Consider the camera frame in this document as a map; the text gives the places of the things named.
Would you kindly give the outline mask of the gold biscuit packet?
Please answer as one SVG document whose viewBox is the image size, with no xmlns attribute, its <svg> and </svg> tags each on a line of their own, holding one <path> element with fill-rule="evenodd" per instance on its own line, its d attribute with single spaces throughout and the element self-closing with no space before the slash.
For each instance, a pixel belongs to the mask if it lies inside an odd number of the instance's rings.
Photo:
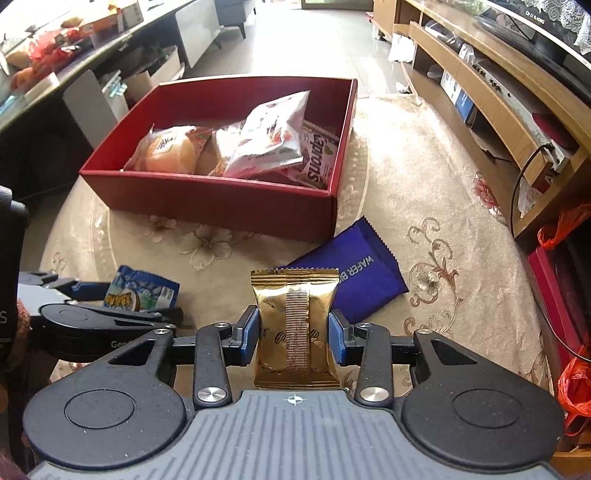
<svg viewBox="0 0 591 480">
<path fill-rule="evenodd" d="M 329 312 L 339 286 L 336 269 L 253 270 L 259 307 L 254 385 L 260 389 L 337 389 L 329 351 Z"/>
</svg>

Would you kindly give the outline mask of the white noodle strip snack packet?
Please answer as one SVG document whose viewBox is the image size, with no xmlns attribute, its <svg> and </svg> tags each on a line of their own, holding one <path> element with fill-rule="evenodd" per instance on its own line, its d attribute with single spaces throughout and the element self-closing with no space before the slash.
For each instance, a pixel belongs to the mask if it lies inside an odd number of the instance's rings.
<svg viewBox="0 0 591 480">
<path fill-rule="evenodd" d="M 301 130 L 308 96 L 310 91 L 304 90 L 252 109 L 222 176 L 246 179 L 300 165 L 304 160 Z"/>
</svg>

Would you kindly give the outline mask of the steamed cake bun packet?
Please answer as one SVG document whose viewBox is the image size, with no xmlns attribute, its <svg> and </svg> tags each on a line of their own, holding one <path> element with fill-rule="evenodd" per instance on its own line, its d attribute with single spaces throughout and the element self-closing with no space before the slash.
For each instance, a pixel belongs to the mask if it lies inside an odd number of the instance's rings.
<svg viewBox="0 0 591 480">
<path fill-rule="evenodd" d="M 150 128 L 138 142 L 123 171 L 194 174 L 212 128 L 181 125 L 162 130 Z"/>
</svg>

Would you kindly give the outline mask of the dark tv cabinet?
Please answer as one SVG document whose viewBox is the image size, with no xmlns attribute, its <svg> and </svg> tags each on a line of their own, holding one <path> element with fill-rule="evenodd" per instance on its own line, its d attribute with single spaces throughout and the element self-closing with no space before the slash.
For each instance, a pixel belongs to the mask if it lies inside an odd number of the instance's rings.
<svg viewBox="0 0 591 480">
<path fill-rule="evenodd" d="M 73 183 L 134 104 L 124 79 L 141 52 L 175 45 L 186 71 L 220 32 L 214 2 L 163 2 L 130 32 L 78 55 L 37 97 L 8 99 L 1 107 L 2 186 L 23 201 Z"/>
</svg>

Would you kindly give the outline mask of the blue coconut snack packet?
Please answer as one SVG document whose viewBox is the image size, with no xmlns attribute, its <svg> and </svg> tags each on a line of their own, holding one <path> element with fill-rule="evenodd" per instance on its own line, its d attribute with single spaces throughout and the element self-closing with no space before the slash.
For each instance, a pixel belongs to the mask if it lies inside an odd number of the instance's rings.
<svg viewBox="0 0 591 480">
<path fill-rule="evenodd" d="M 103 304 L 132 312 L 174 308 L 179 290 L 177 282 L 121 265 L 106 291 Z"/>
</svg>

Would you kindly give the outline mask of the white storage box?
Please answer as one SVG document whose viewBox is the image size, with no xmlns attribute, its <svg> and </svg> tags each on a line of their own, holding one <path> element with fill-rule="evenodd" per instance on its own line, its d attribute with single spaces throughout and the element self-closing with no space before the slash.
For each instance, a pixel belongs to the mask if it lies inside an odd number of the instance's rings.
<svg viewBox="0 0 591 480">
<path fill-rule="evenodd" d="M 161 83 L 179 80 L 184 75 L 185 66 L 175 45 L 144 49 L 140 59 L 142 62 L 124 79 L 125 96 L 130 102 L 137 103 Z"/>
</svg>

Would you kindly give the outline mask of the clear packet yellow crispy cake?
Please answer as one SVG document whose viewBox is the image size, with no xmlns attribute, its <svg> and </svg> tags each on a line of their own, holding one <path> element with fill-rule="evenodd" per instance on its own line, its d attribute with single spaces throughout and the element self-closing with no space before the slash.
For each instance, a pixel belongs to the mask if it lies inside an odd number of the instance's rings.
<svg viewBox="0 0 591 480">
<path fill-rule="evenodd" d="M 235 152 L 242 135 L 245 122 L 239 121 L 216 129 L 211 134 L 211 141 L 216 156 L 216 165 L 209 175 L 222 176 Z"/>
</svg>

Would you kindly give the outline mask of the red plastic bag fruit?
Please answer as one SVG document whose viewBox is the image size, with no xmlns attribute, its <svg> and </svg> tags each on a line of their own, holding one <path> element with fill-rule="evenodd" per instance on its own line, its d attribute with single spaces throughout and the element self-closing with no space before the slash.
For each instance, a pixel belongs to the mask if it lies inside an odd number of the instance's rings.
<svg viewBox="0 0 591 480">
<path fill-rule="evenodd" d="M 11 50 L 6 61 L 16 72 L 12 92 L 25 92 L 51 73 L 58 73 L 82 53 L 85 35 L 78 27 L 44 32 Z"/>
</svg>

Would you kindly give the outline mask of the white lace cloth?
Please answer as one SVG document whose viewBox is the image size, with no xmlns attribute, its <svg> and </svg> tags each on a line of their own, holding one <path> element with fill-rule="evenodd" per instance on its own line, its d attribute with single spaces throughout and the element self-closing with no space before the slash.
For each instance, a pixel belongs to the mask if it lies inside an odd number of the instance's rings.
<svg viewBox="0 0 591 480">
<path fill-rule="evenodd" d="M 590 14 L 574 0 L 539 1 L 552 21 L 558 21 L 562 27 L 575 34 L 574 45 L 585 55 L 590 52 Z"/>
</svg>

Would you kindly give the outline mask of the Kaprons wafer bar packet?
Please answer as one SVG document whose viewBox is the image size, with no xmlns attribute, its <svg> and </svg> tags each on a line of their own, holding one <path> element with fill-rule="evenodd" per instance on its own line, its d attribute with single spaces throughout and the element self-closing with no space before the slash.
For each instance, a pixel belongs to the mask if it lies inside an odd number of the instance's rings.
<svg viewBox="0 0 591 480">
<path fill-rule="evenodd" d="M 281 171 L 291 183 L 327 189 L 335 166 L 339 137 L 328 130 L 304 120 L 301 127 L 301 155 L 303 161 Z"/>
</svg>

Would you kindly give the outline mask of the blue wafer biscuit packet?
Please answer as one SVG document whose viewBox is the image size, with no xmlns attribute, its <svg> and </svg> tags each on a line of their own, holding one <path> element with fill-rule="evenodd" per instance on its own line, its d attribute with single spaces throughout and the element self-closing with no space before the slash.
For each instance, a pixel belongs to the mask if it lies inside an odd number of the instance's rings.
<svg viewBox="0 0 591 480">
<path fill-rule="evenodd" d="M 352 324 L 368 320 L 409 292 L 398 260 L 365 217 L 288 266 L 338 270 L 332 306 Z"/>
</svg>

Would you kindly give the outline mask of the orange plastic bag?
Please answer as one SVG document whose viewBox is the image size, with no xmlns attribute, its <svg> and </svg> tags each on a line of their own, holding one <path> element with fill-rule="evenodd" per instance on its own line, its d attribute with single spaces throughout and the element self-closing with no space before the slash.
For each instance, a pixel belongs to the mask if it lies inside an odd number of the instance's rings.
<svg viewBox="0 0 591 480">
<path fill-rule="evenodd" d="M 578 436 L 590 428 L 590 206 L 561 212 L 538 243 L 529 261 L 558 351 L 556 393 L 566 434 Z"/>
</svg>

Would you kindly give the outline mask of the white blue carton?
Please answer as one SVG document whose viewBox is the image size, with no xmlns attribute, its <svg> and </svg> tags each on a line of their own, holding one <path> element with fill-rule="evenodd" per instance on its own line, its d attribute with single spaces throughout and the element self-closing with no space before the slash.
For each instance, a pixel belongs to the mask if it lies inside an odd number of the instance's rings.
<svg viewBox="0 0 591 480">
<path fill-rule="evenodd" d="M 474 102 L 467 95 L 465 90 L 453 78 L 453 76 L 446 70 L 443 71 L 440 85 L 452 104 L 456 107 L 460 116 L 467 122 L 474 110 Z"/>
</svg>

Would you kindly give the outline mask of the red cardboard box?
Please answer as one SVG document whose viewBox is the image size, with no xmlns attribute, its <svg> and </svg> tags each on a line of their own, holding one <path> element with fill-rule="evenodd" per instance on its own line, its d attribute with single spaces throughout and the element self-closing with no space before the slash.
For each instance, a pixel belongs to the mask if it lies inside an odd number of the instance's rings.
<svg viewBox="0 0 591 480">
<path fill-rule="evenodd" d="M 114 210 L 322 243 L 335 233 L 356 93 L 339 78 L 164 83 L 80 173 Z"/>
</svg>

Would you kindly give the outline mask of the wooden shelf unit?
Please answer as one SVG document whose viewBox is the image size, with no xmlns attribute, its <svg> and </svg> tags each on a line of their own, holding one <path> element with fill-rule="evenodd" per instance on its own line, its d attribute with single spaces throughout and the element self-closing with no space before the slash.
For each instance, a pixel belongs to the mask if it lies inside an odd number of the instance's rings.
<svg viewBox="0 0 591 480">
<path fill-rule="evenodd" d="M 590 108 L 533 60 L 445 1 L 376 1 L 379 36 L 410 43 L 404 73 L 474 156 L 518 240 L 590 202 Z M 474 102 L 464 122 L 440 82 Z"/>
</svg>

